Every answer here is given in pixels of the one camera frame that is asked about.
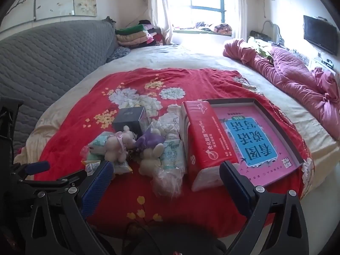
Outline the mint green tissue packet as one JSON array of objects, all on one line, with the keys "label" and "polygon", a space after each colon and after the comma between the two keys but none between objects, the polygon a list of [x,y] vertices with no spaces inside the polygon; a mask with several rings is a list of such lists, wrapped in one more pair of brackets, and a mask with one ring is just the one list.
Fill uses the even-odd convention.
[{"label": "mint green tissue packet", "polygon": [[87,160],[97,160],[99,158],[104,158],[107,161],[113,162],[116,157],[114,155],[114,144],[108,139],[113,137],[113,133],[104,131],[98,135],[93,141],[88,145],[88,154],[86,156]]}]

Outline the bear plush pink dress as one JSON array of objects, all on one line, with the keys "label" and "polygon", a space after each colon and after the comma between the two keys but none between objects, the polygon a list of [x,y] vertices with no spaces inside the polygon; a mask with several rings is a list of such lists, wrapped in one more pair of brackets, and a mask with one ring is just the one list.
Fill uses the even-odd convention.
[{"label": "bear plush pink dress", "polygon": [[123,131],[118,131],[107,138],[104,159],[112,163],[124,163],[128,151],[135,148],[135,142],[134,133],[129,126],[124,126]]}]

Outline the clear plastic bagged plush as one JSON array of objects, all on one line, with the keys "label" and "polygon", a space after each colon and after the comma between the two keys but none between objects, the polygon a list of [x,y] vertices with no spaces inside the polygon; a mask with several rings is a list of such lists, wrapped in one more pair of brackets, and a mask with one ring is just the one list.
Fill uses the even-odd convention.
[{"label": "clear plastic bagged plush", "polygon": [[183,177],[186,174],[185,167],[173,167],[164,169],[155,167],[153,170],[152,187],[157,197],[174,199],[182,194]]}]

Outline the green white tissue packet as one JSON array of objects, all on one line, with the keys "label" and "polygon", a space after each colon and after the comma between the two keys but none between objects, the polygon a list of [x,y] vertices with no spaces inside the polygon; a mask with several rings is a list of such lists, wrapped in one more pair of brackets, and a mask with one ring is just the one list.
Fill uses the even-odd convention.
[{"label": "green white tissue packet", "polygon": [[186,159],[183,142],[180,139],[166,140],[163,145],[164,151],[160,157],[163,169],[180,169],[185,172]]}]

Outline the bear plush purple hat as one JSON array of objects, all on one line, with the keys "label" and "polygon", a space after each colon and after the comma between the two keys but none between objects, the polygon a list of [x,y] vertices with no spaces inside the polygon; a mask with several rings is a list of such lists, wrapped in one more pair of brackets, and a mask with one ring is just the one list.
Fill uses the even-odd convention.
[{"label": "bear plush purple hat", "polygon": [[152,177],[155,168],[161,165],[160,157],[164,152],[165,137],[157,128],[149,127],[145,133],[137,139],[135,147],[140,152],[139,173]]}]

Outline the yellow white snack packet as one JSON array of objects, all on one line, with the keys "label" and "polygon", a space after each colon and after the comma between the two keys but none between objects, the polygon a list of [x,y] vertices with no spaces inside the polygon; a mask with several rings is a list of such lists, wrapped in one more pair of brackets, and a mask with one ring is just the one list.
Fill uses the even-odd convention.
[{"label": "yellow white snack packet", "polygon": [[99,160],[99,161],[91,161],[91,160],[90,161],[84,161],[84,160],[82,160],[81,162],[85,166],[85,171],[87,173],[87,176],[92,176],[95,173],[96,169],[101,164],[101,160]]}]

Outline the red floral blanket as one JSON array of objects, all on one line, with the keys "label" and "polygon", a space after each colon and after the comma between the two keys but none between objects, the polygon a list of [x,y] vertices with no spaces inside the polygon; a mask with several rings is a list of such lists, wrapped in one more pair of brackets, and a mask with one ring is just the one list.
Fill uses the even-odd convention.
[{"label": "red floral blanket", "polygon": [[237,71],[140,68],[101,79],[69,112],[41,160],[53,181],[103,160],[114,168],[91,224],[193,224],[218,237],[245,223],[223,186],[229,161],[255,186],[303,191],[309,149],[295,126]]}]

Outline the red tissue pack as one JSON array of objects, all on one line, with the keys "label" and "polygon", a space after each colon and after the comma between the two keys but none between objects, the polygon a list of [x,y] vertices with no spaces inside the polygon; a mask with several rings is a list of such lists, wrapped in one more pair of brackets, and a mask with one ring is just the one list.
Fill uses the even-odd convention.
[{"label": "red tissue pack", "polygon": [[197,192],[221,186],[221,163],[239,162],[213,107],[207,101],[183,102],[179,126],[191,190]]}]

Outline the dark blue square box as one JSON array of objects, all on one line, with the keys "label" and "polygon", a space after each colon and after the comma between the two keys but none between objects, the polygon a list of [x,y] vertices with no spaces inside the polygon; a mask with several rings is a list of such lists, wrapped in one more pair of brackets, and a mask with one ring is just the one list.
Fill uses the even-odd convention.
[{"label": "dark blue square box", "polygon": [[124,126],[128,126],[130,131],[140,137],[149,127],[149,119],[144,106],[132,108],[122,108],[117,113],[112,122],[114,131],[123,131]]}]

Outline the grey quilted headboard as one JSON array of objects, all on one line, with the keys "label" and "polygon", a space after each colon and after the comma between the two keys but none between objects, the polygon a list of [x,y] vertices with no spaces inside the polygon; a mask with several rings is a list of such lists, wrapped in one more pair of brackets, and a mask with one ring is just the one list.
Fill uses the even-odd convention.
[{"label": "grey quilted headboard", "polygon": [[1,96],[23,100],[13,144],[18,151],[41,115],[118,47],[115,21],[50,23],[1,40]]}]

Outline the pink quilted comforter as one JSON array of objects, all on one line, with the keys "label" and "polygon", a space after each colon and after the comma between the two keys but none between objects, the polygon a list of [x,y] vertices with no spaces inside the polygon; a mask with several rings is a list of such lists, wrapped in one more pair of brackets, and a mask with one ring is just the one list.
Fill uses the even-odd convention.
[{"label": "pink quilted comforter", "polygon": [[271,47],[272,60],[261,56],[243,39],[231,39],[223,56],[253,68],[271,84],[298,101],[335,140],[339,140],[339,86],[333,73],[307,69],[301,59],[283,48]]}]

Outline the folded clothes stack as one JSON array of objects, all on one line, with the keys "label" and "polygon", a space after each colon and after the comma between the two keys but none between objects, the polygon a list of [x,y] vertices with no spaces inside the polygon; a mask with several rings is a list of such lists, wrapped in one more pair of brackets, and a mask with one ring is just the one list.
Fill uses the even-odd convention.
[{"label": "folded clothes stack", "polygon": [[137,25],[115,30],[118,44],[129,49],[164,45],[161,29],[149,20],[140,20]]}]

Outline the white window curtain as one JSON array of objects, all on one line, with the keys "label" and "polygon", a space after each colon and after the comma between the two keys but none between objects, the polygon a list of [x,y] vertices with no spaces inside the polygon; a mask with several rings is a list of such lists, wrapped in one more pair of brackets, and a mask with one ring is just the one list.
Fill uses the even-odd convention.
[{"label": "white window curtain", "polygon": [[147,0],[147,14],[152,24],[161,30],[165,44],[171,44],[172,25],[168,0]]}]

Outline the wall painting panels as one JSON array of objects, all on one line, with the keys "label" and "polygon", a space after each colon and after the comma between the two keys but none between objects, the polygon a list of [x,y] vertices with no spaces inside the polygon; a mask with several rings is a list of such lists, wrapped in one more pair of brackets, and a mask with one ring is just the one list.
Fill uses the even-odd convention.
[{"label": "wall painting panels", "polygon": [[15,0],[1,21],[1,31],[21,24],[65,16],[97,16],[96,0]]}]

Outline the wall mounted black television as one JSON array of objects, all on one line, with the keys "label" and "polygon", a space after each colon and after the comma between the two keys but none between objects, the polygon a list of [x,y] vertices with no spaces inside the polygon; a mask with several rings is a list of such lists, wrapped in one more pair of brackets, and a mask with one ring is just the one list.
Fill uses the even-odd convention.
[{"label": "wall mounted black television", "polygon": [[304,16],[304,40],[331,55],[338,53],[337,28],[327,21]]}]

